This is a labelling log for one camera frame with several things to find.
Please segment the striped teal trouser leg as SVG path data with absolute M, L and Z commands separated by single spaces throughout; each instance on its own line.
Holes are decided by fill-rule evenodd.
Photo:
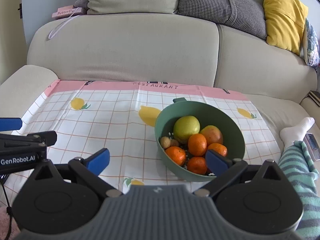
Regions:
M 319 196 L 316 189 L 319 172 L 305 142 L 296 140 L 286 148 L 278 166 L 303 203 L 304 212 L 297 233 L 303 239 L 319 239 Z

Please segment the pink butterfly box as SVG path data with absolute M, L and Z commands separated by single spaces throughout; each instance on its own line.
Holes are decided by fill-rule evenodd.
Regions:
M 52 18 L 69 17 L 70 15 L 81 14 L 82 7 L 74 7 L 73 5 L 61 7 L 57 9 L 57 12 L 52 13 Z

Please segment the mandarin orange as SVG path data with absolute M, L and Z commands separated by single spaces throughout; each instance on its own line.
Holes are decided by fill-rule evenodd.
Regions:
M 192 157 L 188 160 L 187 170 L 190 172 L 205 175 L 207 169 L 206 160 L 203 157 Z
M 225 157 L 228 153 L 227 147 L 220 143 L 212 143 L 208 146 L 207 150 L 213 150 L 221 156 Z
M 177 146 L 171 146 L 165 150 L 165 153 L 177 165 L 182 166 L 185 163 L 187 156 L 184 149 Z
M 207 150 L 207 141 L 204 135 L 197 133 L 193 134 L 188 139 L 188 151 L 196 157 L 203 156 Z

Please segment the yellow cushion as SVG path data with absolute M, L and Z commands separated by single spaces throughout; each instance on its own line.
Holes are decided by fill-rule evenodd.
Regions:
M 308 7 L 300 0 L 264 0 L 267 44 L 300 54 Z

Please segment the patterned blue cushion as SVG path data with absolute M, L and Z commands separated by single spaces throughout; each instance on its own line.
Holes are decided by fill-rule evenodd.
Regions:
M 302 48 L 306 65 L 316 69 L 319 64 L 319 43 L 317 34 L 308 19 L 305 20 Z

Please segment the green pear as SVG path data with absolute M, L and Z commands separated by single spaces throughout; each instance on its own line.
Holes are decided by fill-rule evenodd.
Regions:
M 200 122 L 195 116 L 183 116 L 179 118 L 173 129 L 174 139 L 181 144 L 186 144 L 193 134 L 200 131 Z
M 223 135 L 216 126 L 208 125 L 200 131 L 200 134 L 205 137 L 207 145 L 212 143 L 223 144 Z

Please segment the pink checked lemon cloth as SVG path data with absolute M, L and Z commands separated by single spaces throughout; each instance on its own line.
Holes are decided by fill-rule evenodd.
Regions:
M 200 183 L 175 176 L 157 152 L 153 124 L 175 98 L 209 104 L 231 117 L 244 136 L 244 159 L 249 164 L 280 158 L 271 131 L 244 95 L 172 83 L 57 80 L 25 112 L 22 127 L 14 134 L 56 131 L 57 142 L 48 150 L 55 164 L 108 148 L 110 164 L 100 176 L 123 192 L 131 184 L 184 184 L 193 191 Z

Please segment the houndstooth cushion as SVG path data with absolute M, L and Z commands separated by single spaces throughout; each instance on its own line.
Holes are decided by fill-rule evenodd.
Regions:
M 177 13 L 267 38 L 264 9 L 254 0 L 179 0 Z

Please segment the white sock foot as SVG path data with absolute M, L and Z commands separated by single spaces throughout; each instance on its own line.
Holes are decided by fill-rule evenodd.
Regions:
M 282 129 L 279 133 L 279 136 L 284 143 L 284 149 L 286 150 L 290 146 L 294 145 L 295 141 L 303 141 L 306 133 L 314 124 L 314 118 L 306 117 L 296 126 Z

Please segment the green colander bowl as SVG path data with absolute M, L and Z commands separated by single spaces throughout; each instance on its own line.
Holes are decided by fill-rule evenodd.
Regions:
M 200 123 L 200 129 L 208 125 L 216 126 L 223 135 L 223 143 L 227 147 L 227 158 L 243 159 L 245 155 L 245 140 L 239 126 L 226 113 L 211 105 L 188 101 L 184 98 L 173 100 L 174 103 L 165 107 L 156 119 L 155 138 L 157 139 L 158 154 L 163 164 L 178 178 L 186 181 L 204 182 L 214 179 L 213 176 L 194 174 L 174 163 L 165 153 L 160 144 L 160 139 L 174 132 L 175 122 L 183 117 L 192 115 Z

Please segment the brown kiwi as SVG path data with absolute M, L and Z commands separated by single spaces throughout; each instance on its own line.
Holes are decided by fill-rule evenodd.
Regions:
M 164 149 L 169 148 L 171 146 L 171 139 L 169 137 L 161 137 L 160 145 Z
M 175 140 L 175 139 L 171 139 L 170 146 L 178 147 L 179 146 L 179 142 L 177 140 Z

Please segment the beige sofa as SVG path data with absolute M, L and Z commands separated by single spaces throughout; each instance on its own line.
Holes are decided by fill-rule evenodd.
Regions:
M 43 25 L 26 64 L 1 85 L 1 116 L 20 118 L 54 80 L 165 81 L 233 90 L 257 107 L 274 136 L 306 116 L 317 75 L 296 54 L 253 35 L 168 14 L 79 16 Z

